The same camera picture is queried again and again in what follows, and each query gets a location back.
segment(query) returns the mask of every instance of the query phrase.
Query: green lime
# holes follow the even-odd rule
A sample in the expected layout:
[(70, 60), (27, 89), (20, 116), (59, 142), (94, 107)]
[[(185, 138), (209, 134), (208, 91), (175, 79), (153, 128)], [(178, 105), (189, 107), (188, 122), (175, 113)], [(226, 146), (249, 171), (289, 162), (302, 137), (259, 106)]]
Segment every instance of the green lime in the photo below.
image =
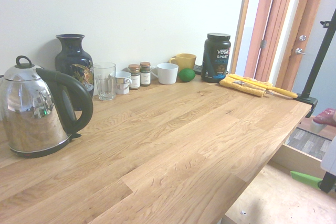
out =
[(179, 78), (181, 79), (181, 81), (183, 81), (183, 82), (189, 82), (192, 79), (194, 79), (195, 76), (196, 76), (195, 71), (193, 69), (190, 69), (190, 68), (182, 69), (180, 71), (180, 73), (178, 73), (178, 75), (179, 75)]

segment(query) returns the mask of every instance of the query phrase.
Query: white cup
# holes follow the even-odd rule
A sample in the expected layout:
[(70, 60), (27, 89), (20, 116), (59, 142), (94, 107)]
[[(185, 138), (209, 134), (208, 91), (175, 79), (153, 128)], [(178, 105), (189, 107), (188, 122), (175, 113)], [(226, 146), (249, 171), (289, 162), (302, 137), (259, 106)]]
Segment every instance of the white cup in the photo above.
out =
[[(153, 69), (157, 70), (157, 75), (153, 73)], [(159, 79), (159, 83), (171, 85), (176, 82), (178, 65), (172, 63), (161, 63), (157, 67), (151, 69), (152, 74)]]
[(116, 75), (116, 93), (128, 94), (130, 92), (130, 85), (132, 84), (131, 73), (119, 71)]

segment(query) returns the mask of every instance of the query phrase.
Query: stainless steel kettle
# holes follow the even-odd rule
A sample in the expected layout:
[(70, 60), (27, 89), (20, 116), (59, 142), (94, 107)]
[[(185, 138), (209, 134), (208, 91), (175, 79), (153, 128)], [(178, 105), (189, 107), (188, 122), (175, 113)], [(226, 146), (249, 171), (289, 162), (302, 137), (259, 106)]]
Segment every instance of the stainless steel kettle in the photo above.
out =
[[(53, 153), (69, 143), (93, 114), (92, 98), (84, 86), (66, 74), (32, 64), (18, 56), (0, 86), (0, 114), (11, 150), (24, 157)], [(69, 99), (72, 92), (82, 107), (77, 120)]]

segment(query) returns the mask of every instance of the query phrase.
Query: door handle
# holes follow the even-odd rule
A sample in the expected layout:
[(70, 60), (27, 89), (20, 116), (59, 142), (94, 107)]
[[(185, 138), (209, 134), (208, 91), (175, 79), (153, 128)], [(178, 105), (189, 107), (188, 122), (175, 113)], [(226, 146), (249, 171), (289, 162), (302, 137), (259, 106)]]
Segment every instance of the door handle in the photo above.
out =
[(307, 54), (305, 54), (304, 52), (302, 52), (302, 48), (297, 48), (297, 49), (295, 49), (295, 53), (296, 53), (297, 55), (307, 55)]

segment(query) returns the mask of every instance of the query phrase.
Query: dark blue vase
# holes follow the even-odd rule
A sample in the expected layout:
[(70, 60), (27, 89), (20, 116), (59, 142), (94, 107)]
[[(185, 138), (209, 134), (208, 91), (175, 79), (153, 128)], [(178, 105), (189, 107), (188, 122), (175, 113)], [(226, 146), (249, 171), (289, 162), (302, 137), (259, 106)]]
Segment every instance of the dark blue vase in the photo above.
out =
[[(91, 56), (82, 48), (84, 37), (82, 34), (56, 35), (62, 44), (62, 51), (55, 58), (55, 67), (57, 71), (72, 76), (82, 83), (92, 97), (95, 88), (93, 62)], [(81, 110), (76, 96), (71, 92), (69, 94), (74, 109)]]

